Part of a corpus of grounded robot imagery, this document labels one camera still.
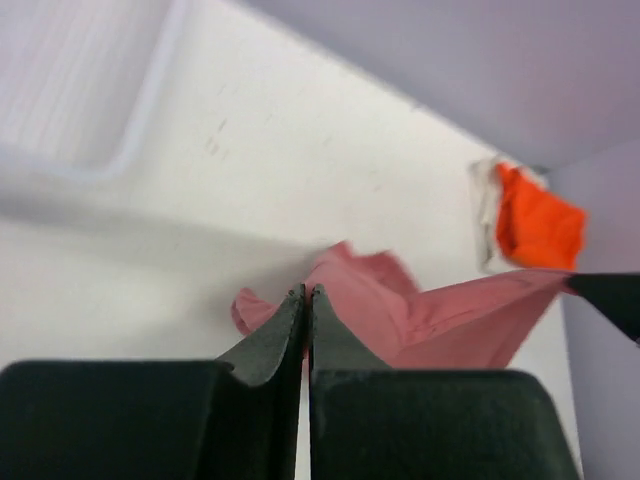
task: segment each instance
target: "pink cloth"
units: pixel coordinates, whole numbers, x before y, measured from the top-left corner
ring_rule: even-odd
[[[389,252],[354,255],[346,242],[322,253],[305,280],[324,285],[338,318],[397,368],[503,368],[571,272],[527,269],[420,292]],[[231,315],[245,335],[277,310],[250,289]]]

